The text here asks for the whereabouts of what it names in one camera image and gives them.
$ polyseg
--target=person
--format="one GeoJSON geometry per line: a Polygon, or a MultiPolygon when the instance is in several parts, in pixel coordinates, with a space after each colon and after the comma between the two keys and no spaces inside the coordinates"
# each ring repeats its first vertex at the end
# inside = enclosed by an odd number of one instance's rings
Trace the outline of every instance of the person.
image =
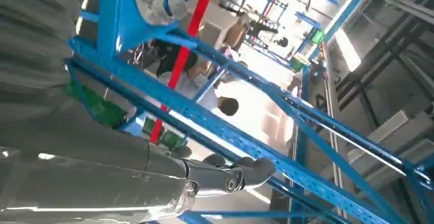
{"type": "MultiPolygon", "coordinates": [[[[175,90],[178,91],[180,94],[184,95],[185,97],[193,99],[197,92],[201,89],[201,87],[207,82],[207,79],[202,75],[205,70],[206,69],[198,66],[192,68],[187,73],[182,73],[175,90]]],[[[165,72],[158,79],[160,82],[167,85],[171,76],[172,72],[165,72]]],[[[208,110],[218,108],[222,113],[227,116],[235,115],[239,108],[239,104],[236,99],[223,96],[217,97],[214,88],[210,88],[207,92],[205,92],[204,96],[202,97],[202,99],[199,100],[198,104],[208,110]]]]}
{"type": "Polygon", "coordinates": [[[288,43],[289,43],[288,39],[284,36],[279,40],[274,40],[273,42],[276,43],[277,45],[281,46],[281,47],[284,47],[284,48],[286,46],[288,46],[288,43]]]}
{"type": "MultiPolygon", "coordinates": [[[[158,39],[154,40],[152,45],[157,49],[157,56],[161,59],[156,73],[157,77],[160,77],[161,74],[165,72],[171,72],[175,66],[181,46],[158,39]]],[[[187,57],[187,62],[184,65],[184,71],[188,72],[197,62],[198,55],[190,53],[187,57]]]]}

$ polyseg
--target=metal rack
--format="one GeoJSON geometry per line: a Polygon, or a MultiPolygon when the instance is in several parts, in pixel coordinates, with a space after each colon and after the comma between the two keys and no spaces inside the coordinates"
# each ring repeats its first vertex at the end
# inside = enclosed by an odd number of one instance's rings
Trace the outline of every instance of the metal rack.
{"type": "MultiPolygon", "coordinates": [[[[124,83],[152,96],[159,102],[167,105],[170,109],[248,153],[253,158],[269,158],[275,164],[277,170],[286,178],[292,180],[297,186],[290,186],[275,177],[270,178],[268,184],[285,196],[292,198],[306,209],[303,211],[293,208],[291,212],[188,211],[180,216],[185,222],[210,223],[205,217],[218,215],[223,218],[304,218],[308,216],[320,216],[331,223],[349,223],[344,218],[344,215],[339,216],[321,203],[317,203],[305,196],[301,189],[306,189],[363,223],[407,223],[325,139],[316,133],[311,125],[308,124],[308,121],[311,121],[329,130],[330,133],[342,140],[352,143],[401,175],[406,176],[413,184],[414,190],[429,220],[434,223],[434,208],[430,199],[427,199],[423,193],[423,191],[434,187],[432,180],[425,173],[426,167],[432,166],[432,160],[427,161],[423,165],[411,164],[373,141],[361,136],[332,117],[323,114],[300,98],[292,96],[289,92],[282,90],[276,84],[248,70],[245,66],[226,58],[214,48],[177,29],[176,25],[164,27],[148,25],[141,18],[134,0],[100,0],[99,15],[85,12],[82,13],[82,16],[84,18],[90,17],[93,21],[98,22],[98,42],[95,47],[93,43],[86,42],[79,37],[71,39],[70,46],[74,52],[87,60],[74,59],[71,62],[71,67],[81,69],[110,87],[110,89],[129,99],[138,108],[136,116],[143,115],[143,112],[150,113],[184,133],[189,138],[223,155],[230,161],[236,161],[239,156],[191,128],[189,125],[179,121],[169,113],[144,100],[136,93],[108,77],[100,69],[113,74],[124,83]],[[228,71],[268,95],[287,115],[294,119],[294,122],[298,125],[299,136],[303,134],[309,136],[344,173],[353,179],[356,185],[369,196],[374,205],[362,202],[333,183],[324,180],[302,164],[280,154],[273,148],[197,105],[194,100],[189,100],[176,93],[159,83],[153,77],[144,74],[117,57],[117,53],[152,38],[159,38],[186,46],[192,52],[202,55],[214,64],[221,66],[221,73],[228,71]]],[[[323,50],[325,51],[327,61],[327,46],[324,45],[323,50]]],[[[211,87],[212,84],[210,85],[210,83],[215,80],[210,80],[207,87],[211,87]]]]}

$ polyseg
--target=green bin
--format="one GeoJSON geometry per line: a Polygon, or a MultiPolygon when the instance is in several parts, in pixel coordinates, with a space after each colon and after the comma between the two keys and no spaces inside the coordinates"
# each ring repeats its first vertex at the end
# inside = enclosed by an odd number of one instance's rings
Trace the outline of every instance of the green bin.
{"type": "MultiPolygon", "coordinates": [[[[125,122],[125,115],[127,114],[126,111],[121,109],[115,103],[104,100],[92,89],[83,85],[81,86],[81,88],[83,89],[84,96],[87,99],[92,114],[95,116],[95,119],[98,122],[108,125],[112,128],[116,128],[120,126],[123,122],[125,122]]],[[[72,96],[77,100],[80,100],[77,84],[71,83],[65,85],[63,89],[67,95],[72,96]]]]}

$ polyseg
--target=white shirt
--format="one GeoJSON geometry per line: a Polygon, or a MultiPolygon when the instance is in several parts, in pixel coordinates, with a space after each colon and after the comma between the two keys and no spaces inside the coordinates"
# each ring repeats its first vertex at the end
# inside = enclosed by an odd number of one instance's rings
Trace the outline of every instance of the white shirt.
{"type": "MultiPolygon", "coordinates": [[[[167,85],[169,83],[170,77],[172,76],[172,72],[166,72],[161,74],[158,78],[161,83],[167,85]]],[[[185,73],[181,74],[178,84],[175,88],[183,96],[193,99],[196,93],[201,89],[204,85],[203,81],[195,82],[187,78],[185,73]]],[[[213,110],[218,107],[219,99],[215,94],[215,89],[211,87],[202,97],[202,99],[198,102],[199,105],[203,106],[208,110],[213,110]]]]}

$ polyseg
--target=blue metal frame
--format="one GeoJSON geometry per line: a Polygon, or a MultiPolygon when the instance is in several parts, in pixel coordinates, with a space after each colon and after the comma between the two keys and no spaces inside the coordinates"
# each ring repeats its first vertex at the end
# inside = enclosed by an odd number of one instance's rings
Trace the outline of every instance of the blue metal frame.
{"type": "MultiPolygon", "coordinates": [[[[112,73],[125,83],[156,98],[158,101],[167,105],[177,113],[250,154],[253,158],[269,158],[275,164],[276,168],[286,177],[301,185],[306,190],[311,191],[324,200],[355,216],[362,222],[406,223],[406,221],[367,184],[367,182],[348,164],[348,162],[337,154],[336,151],[310,127],[307,120],[311,120],[324,126],[331,132],[353,143],[359,148],[370,152],[372,155],[387,163],[401,174],[410,176],[413,183],[431,184],[428,176],[426,176],[421,170],[416,169],[413,164],[394,156],[389,151],[352,131],[337,120],[322,114],[319,110],[312,108],[300,99],[293,97],[276,84],[249,71],[245,66],[226,58],[223,54],[217,52],[212,47],[175,28],[176,24],[166,27],[148,25],[143,21],[138,13],[134,0],[101,0],[99,15],[100,30],[97,48],[94,48],[92,44],[85,42],[79,37],[72,39],[70,45],[77,54],[80,54],[91,63],[112,73]],[[189,100],[162,85],[154,78],[144,75],[134,66],[128,65],[116,56],[117,52],[134,47],[135,45],[151,38],[164,38],[169,41],[183,42],[188,45],[188,47],[191,47],[193,52],[205,56],[215,64],[224,66],[229,73],[242,78],[246,82],[262,90],[288,115],[293,117],[294,121],[298,124],[299,129],[312,138],[312,140],[317,143],[317,145],[354,180],[359,188],[367,193],[372,202],[377,205],[378,209],[373,208],[342,189],[337,188],[331,182],[322,179],[299,163],[289,160],[286,156],[278,153],[261,141],[220,119],[210,111],[197,105],[194,101],[189,100]]],[[[191,127],[186,126],[171,115],[159,110],[158,107],[151,105],[140,96],[127,90],[125,87],[117,84],[110,78],[104,77],[93,68],[91,64],[83,62],[78,65],[88,70],[96,78],[106,82],[107,86],[111,89],[117,92],[123,92],[123,95],[127,97],[132,104],[136,105],[138,109],[143,109],[156,115],[163,121],[169,122],[181,132],[188,134],[192,139],[207,144],[208,148],[213,149],[215,152],[221,153],[225,156],[231,156],[235,159],[237,158],[237,156],[232,152],[227,152],[227,150],[225,151],[222,146],[218,145],[211,139],[203,136],[191,127]]],[[[325,208],[318,208],[318,204],[310,203],[309,200],[306,200],[305,196],[294,191],[289,186],[282,184],[278,179],[272,177],[269,180],[269,183],[279,191],[285,192],[286,195],[297,197],[297,200],[300,203],[307,202],[306,205],[310,206],[310,208],[307,208],[313,211],[319,209],[329,218],[339,220],[339,217],[335,217],[336,214],[329,214],[325,208]]],[[[431,206],[426,204],[426,201],[424,200],[423,203],[427,206],[427,212],[432,212],[432,209],[430,209],[431,206]]],[[[189,223],[205,222],[200,215],[194,212],[188,212],[188,214],[182,215],[180,218],[188,220],[189,223]]]]}
{"type": "MultiPolygon", "coordinates": [[[[80,53],[86,59],[89,60],[97,59],[96,51],[92,49],[92,46],[88,44],[86,45],[85,42],[80,42],[79,39],[74,39],[71,43],[73,49],[75,50],[81,49],[80,53]]],[[[201,44],[200,48],[203,50],[209,50],[208,48],[211,48],[213,50],[212,47],[202,45],[202,43],[199,44],[201,44]]],[[[233,74],[239,76],[244,76],[245,74],[247,74],[250,78],[244,78],[245,80],[250,80],[254,82],[258,81],[259,83],[257,83],[256,86],[261,88],[263,91],[266,91],[266,93],[269,95],[273,94],[272,99],[276,101],[276,96],[274,96],[273,92],[270,92],[271,90],[276,91],[277,86],[275,87],[275,84],[269,83],[264,78],[258,76],[253,72],[248,71],[244,66],[234,63],[233,61],[225,58],[223,55],[216,52],[215,50],[213,50],[212,52],[216,57],[215,59],[225,60],[229,64],[229,70],[233,72],[233,74]]],[[[264,143],[244,133],[243,131],[239,130],[233,125],[223,121],[222,119],[218,118],[216,115],[207,111],[203,107],[196,105],[195,103],[193,103],[193,101],[183,97],[178,93],[173,92],[168,87],[160,84],[154,78],[147,77],[146,75],[141,73],[141,71],[136,69],[134,66],[128,65],[124,61],[117,59],[115,57],[112,60],[112,64],[106,67],[106,70],[113,73],[116,77],[120,78],[124,82],[134,86],[135,88],[138,88],[139,90],[145,92],[148,95],[151,95],[152,97],[157,98],[157,100],[159,100],[161,103],[167,105],[168,107],[182,114],[186,118],[191,119],[193,122],[204,127],[205,129],[209,130],[213,134],[232,143],[234,146],[238,147],[239,149],[244,150],[245,152],[249,153],[252,157],[261,158],[265,156],[271,159],[276,164],[276,167],[281,172],[285,173],[285,175],[287,175],[289,178],[291,178],[298,184],[304,186],[307,190],[317,194],[318,196],[324,198],[325,200],[328,200],[334,205],[343,208],[349,213],[355,215],[356,217],[362,219],[371,218],[373,220],[378,221],[379,223],[405,223],[402,222],[401,220],[397,220],[395,217],[393,217],[395,216],[395,213],[394,214],[388,213],[389,211],[385,215],[377,214],[376,211],[374,211],[371,207],[369,207],[365,203],[362,203],[360,200],[350,196],[346,192],[335,187],[330,182],[327,182],[324,179],[316,176],[313,172],[303,168],[299,164],[289,161],[285,156],[281,155],[274,149],[268,147],[264,143]]],[[[287,94],[287,92],[282,91],[280,87],[278,88],[280,92],[283,92],[283,95],[288,96],[287,98],[293,98],[292,96],[287,94]]],[[[278,99],[280,100],[278,105],[282,106],[282,103],[284,103],[283,106],[288,105],[288,103],[281,97],[279,97],[278,99]]],[[[324,142],[321,138],[318,138],[319,136],[314,131],[312,131],[312,129],[299,117],[298,114],[295,113],[294,109],[291,106],[288,106],[286,108],[287,108],[285,109],[286,112],[288,112],[289,109],[289,111],[291,112],[290,115],[294,117],[295,121],[299,125],[300,124],[304,125],[301,126],[301,129],[305,130],[305,132],[310,136],[317,137],[314,139],[321,140],[321,142],[323,143],[322,146],[325,149],[329,147],[327,153],[330,154],[334,153],[335,154],[334,156],[336,157],[335,159],[336,163],[342,167],[343,159],[329,145],[325,145],[326,142],[324,142]]]]}
{"type": "MultiPolygon", "coordinates": [[[[307,67],[303,68],[303,76],[302,76],[302,80],[301,80],[301,96],[300,98],[302,98],[305,101],[308,101],[309,99],[309,70],[307,67]]],[[[306,134],[301,131],[298,130],[297,131],[297,140],[295,141],[296,144],[296,150],[295,150],[295,158],[294,160],[296,162],[298,162],[299,164],[301,164],[302,166],[306,165],[306,157],[307,157],[307,150],[308,150],[308,145],[307,145],[307,138],[306,138],[306,134]]],[[[299,191],[301,194],[304,193],[304,188],[298,184],[294,184],[294,190],[295,191],[299,191]]],[[[303,206],[298,203],[298,202],[291,202],[291,212],[296,212],[296,211],[303,211],[303,206]]],[[[298,216],[294,216],[291,219],[291,223],[292,224],[296,224],[296,223],[306,223],[306,220],[304,218],[296,218],[298,216]]]]}
{"type": "Polygon", "coordinates": [[[300,12],[296,12],[296,13],[295,13],[295,16],[296,16],[298,19],[301,19],[301,20],[307,22],[307,23],[310,24],[313,28],[315,28],[315,29],[321,29],[321,24],[318,23],[318,21],[316,21],[316,20],[314,20],[314,19],[312,19],[312,18],[310,18],[310,17],[308,17],[308,16],[306,16],[306,15],[300,13],[300,12]]]}
{"type": "MultiPolygon", "coordinates": [[[[163,110],[159,109],[158,107],[154,106],[150,102],[142,99],[139,95],[136,93],[130,91],[125,86],[117,83],[110,77],[108,77],[106,74],[100,72],[97,70],[92,64],[88,63],[87,61],[83,60],[77,60],[75,59],[72,62],[72,68],[80,69],[82,72],[88,74],[89,76],[93,77],[95,80],[100,81],[103,85],[109,86],[113,91],[119,93],[123,97],[127,98],[133,105],[135,105],[139,110],[146,110],[150,114],[159,117],[163,122],[171,125],[172,127],[176,128],[180,132],[184,134],[189,134],[189,136],[200,143],[201,145],[207,147],[208,149],[221,154],[228,160],[232,162],[236,162],[240,157],[233,153],[232,151],[226,149],[222,145],[216,143],[212,139],[206,137],[205,135],[201,134],[200,132],[194,130],[189,125],[186,125],[185,123],[179,121],[178,119],[174,118],[169,113],[164,112],[163,110]]],[[[284,183],[282,180],[279,180],[276,177],[271,177],[268,180],[268,184],[270,184],[273,188],[280,191],[283,195],[290,197],[292,199],[295,199],[298,203],[301,203],[302,205],[306,206],[307,209],[312,211],[321,211],[325,218],[333,223],[345,223],[348,224],[347,221],[343,220],[341,217],[339,217],[336,213],[328,210],[325,206],[322,206],[322,204],[317,203],[315,200],[310,199],[303,195],[303,193],[300,193],[299,191],[294,190],[293,187],[289,186],[288,184],[284,183]]]]}

